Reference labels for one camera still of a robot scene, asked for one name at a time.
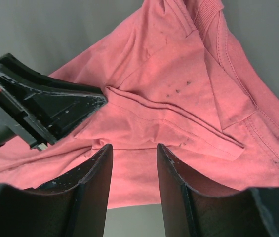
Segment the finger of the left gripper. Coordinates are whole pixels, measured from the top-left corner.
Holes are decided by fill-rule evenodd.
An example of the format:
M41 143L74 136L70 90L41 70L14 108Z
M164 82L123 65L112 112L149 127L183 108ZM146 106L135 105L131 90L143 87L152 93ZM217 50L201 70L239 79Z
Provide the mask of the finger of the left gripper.
M12 129L31 149L56 144L107 103L100 88L42 75L12 54L0 63L7 69L3 87L16 110Z

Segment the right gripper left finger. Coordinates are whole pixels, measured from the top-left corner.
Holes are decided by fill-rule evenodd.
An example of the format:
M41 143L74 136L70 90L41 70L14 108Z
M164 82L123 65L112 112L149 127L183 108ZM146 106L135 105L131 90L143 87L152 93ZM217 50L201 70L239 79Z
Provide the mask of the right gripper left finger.
M113 147L37 188L0 183L0 237L101 237L113 168Z

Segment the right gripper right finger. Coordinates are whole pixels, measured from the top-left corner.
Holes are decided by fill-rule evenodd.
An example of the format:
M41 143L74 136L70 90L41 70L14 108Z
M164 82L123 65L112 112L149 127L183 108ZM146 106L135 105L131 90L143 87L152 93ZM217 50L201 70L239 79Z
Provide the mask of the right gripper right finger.
M182 162L164 144L157 169L168 237L279 237L279 187L238 191Z

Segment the salmon pink t shirt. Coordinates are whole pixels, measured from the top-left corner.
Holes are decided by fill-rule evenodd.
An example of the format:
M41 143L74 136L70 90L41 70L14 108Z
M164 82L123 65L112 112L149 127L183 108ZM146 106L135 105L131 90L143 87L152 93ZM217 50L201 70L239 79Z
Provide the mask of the salmon pink t shirt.
M279 99L228 29L219 0L146 0L52 77L99 87L108 103L45 151L9 141L0 148L0 183L36 188L111 144L108 207L159 204L163 143L230 188L279 187Z

